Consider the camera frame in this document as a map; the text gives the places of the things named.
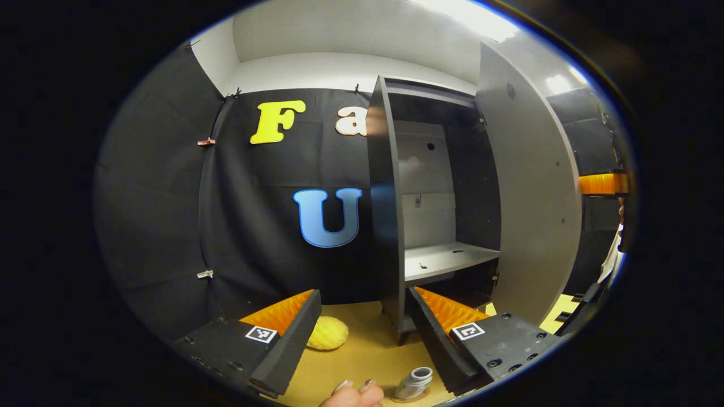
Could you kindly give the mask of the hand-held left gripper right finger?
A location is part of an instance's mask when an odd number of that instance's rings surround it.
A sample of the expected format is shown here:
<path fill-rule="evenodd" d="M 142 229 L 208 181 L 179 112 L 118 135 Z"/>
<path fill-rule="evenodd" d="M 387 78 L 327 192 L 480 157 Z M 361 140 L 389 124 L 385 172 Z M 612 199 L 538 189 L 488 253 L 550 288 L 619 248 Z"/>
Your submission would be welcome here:
<path fill-rule="evenodd" d="M 462 396 L 550 353 L 561 336 L 516 314 L 489 316 L 428 289 L 407 289 L 407 309 L 448 392 Z"/>

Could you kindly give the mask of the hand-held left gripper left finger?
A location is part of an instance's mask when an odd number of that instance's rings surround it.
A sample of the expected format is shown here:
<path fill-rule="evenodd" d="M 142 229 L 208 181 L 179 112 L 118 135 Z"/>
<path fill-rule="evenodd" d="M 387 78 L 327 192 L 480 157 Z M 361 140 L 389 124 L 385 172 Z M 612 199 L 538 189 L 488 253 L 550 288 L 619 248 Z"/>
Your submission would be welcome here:
<path fill-rule="evenodd" d="M 219 317 L 171 346 L 234 391 L 277 399 L 287 391 L 320 315 L 321 292 L 308 289 L 241 319 Z"/>

